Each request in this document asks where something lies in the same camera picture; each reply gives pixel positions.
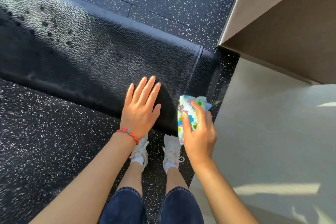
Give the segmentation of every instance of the forearm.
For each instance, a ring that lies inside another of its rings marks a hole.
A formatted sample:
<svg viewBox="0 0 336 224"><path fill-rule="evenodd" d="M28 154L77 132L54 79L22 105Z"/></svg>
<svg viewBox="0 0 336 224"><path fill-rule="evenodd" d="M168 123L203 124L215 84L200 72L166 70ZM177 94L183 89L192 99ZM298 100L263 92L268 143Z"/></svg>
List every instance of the forearm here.
<svg viewBox="0 0 336 224"><path fill-rule="evenodd" d="M195 166L194 170L217 223L258 224L212 160Z"/></svg>
<svg viewBox="0 0 336 224"><path fill-rule="evenodd" d="M134 146L132 137L115 133L31 223L97 223L111 187Z"/></svg>

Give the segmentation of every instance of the white sneaker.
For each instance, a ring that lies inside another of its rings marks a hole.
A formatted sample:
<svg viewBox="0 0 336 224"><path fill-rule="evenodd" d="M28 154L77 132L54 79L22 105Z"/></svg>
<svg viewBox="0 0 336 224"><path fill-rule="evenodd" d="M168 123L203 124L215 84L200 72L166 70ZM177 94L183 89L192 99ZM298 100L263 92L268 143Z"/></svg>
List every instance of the white sneaker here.
<svg viewBox="0 0 336 224"><path fill-rule="evenodd" d="M179 168L179 163L184 161L184 157L180 156L181 145L177 137L165 135L163 140L165 143L165 147L162 147L165 152L163 169L167 172L171 166Z"/></svg>
<svg viewBox="0 0 336 224"><path fill-rule="evenodd" d="M148 164L148 153L146 147L149 144L149 142L147 140L148 140L148 134L139 140L139 144L134 147L132 154L129 157L130 159L140 156L143 157L142 171L144 171L146 165Z"/></svg>

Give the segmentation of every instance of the white sock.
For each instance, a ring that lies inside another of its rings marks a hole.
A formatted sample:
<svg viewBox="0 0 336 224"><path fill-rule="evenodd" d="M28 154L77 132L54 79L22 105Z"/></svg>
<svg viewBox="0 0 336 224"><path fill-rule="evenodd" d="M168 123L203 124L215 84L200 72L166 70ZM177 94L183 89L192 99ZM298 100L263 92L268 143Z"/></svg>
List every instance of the white sock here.
<svg viewBox="0 0 336 224"><path fill-rule="evenodd" d="M132 162L139 162L140 165L142 166L144 164L144 158L143 156L135 157L131 159L131 163Z"/></svg>
<svg viewBox="0 0 336 224"><path fill-rule="evenodd" d="M179 165L173 162L167 161L167 163L165 164L165 171L168 172L168 169L171 167L176 167L178 169Z"/></svg>

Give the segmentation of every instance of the cleaning cloth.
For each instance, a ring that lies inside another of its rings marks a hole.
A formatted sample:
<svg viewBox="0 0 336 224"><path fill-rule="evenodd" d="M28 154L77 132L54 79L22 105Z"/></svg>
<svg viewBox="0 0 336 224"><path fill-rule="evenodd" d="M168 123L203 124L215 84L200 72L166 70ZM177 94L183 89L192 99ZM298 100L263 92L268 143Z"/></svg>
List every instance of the cleaning cloth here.
<svg viewBox="0 0 336 224"><path fill-rule="evenodd" d="M211 104L207 103L206 97L194 98L191 96L180 96L180 101L178 103L178 109L177 109L177 128L178 128L178 138L180 140L181 145L184 145L182 112L185 112L189 116L192 131L194 131L197 127L196 111L192 107L191 101L194 101L196 104L201 106L206 112L212 107Z"/></svg>

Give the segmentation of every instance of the padded bench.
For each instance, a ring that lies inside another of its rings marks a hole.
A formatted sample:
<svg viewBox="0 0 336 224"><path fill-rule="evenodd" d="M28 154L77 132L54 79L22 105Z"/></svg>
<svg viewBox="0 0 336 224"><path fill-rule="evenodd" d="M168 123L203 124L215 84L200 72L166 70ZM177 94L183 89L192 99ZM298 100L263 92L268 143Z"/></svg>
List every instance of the padded bench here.
<svg viewBox="0 0 336 224"><path fill-rule="evenodd" d="M0 0L0 78L120 118L131 82L162 86L154 129L177 136L180 95L210 100L219 58L81 0Z"/></svg>

